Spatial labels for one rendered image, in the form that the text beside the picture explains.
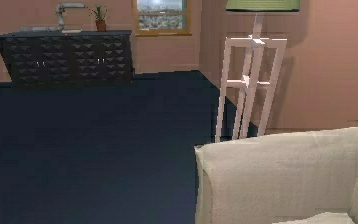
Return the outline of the white floor lamp green shade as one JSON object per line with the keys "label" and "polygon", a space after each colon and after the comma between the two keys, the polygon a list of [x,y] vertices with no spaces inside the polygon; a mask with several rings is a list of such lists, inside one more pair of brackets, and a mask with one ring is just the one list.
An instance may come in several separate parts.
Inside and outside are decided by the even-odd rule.
{"label": "white floor lamp green shade", "polygon": [[[219,142],[222,136],[225,99],[228,88],[239,90],[232,139],[237,140],[247,137],[254,99],[259,88],[263,88],[266,91],[266,95],[257,136],[265,134],[288,40],[285,38],[263,38],[261,36],[264,14],[268,12],[299,12],[300,0],[227,0],[225,10],[227,12],[253,12],[255,20],[252,33],[247,37],[225,38],[215,142]],[[245,49],[242,75],[240,79],[229,79],[231,53],[232,49],[237,47]],[[274,49],[275,56],[269,80],[260,81],[259,74],[265,48]]]}

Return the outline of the wooden framed window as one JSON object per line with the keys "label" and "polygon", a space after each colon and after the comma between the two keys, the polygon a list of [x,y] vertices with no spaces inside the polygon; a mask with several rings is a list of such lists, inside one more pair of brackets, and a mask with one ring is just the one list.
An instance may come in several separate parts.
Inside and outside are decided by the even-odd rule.
{"label": "wooden framed window", "polygon": [[137,36],[191,34],[191,0],[132,0]]}

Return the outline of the grey desk lamp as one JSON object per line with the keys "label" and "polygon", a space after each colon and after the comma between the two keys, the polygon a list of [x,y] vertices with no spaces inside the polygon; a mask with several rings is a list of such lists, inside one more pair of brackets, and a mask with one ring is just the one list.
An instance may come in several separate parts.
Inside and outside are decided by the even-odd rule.
{"label": "grey desk lamp", "polygon": [[19,30],[21,32],[61,32],[64,30],[65,22],[63,13],[66,9],[74,8],[84,8],[85,4],[81,2],[59,2],[56,5],[55,15],[58,20],[57,26],[31,26],[31,27],[20,27]]}

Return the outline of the potted green house plant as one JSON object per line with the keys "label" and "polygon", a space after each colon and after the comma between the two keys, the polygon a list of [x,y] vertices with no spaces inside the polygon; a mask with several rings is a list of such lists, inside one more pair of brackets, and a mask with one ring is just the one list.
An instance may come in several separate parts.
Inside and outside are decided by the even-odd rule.
{"label": "potted green house plant", "polygon": [[105,17],[107,15],[107,7],[97,4],[93,9],[90,9],[89,12],[95,18],[97,31],[106,32],[107,26]]}

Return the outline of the black patterned sideboard cabinet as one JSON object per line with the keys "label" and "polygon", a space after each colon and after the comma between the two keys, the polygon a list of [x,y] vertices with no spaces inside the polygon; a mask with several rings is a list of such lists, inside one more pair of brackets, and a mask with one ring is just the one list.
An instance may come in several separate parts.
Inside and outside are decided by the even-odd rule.
{"label": "black patterned sideboard cabinet", "polygon": [[14,32],[0,35],[0,54],[16,87],[129,82],[129,30]]}

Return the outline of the beige sofa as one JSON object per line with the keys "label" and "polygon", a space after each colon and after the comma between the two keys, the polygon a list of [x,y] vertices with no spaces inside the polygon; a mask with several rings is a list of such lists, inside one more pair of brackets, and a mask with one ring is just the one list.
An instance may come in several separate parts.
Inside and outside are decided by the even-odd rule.
{"label": "beige sofa", "polygon": [[358,224],[358,127],[195,149],[195,224]]}

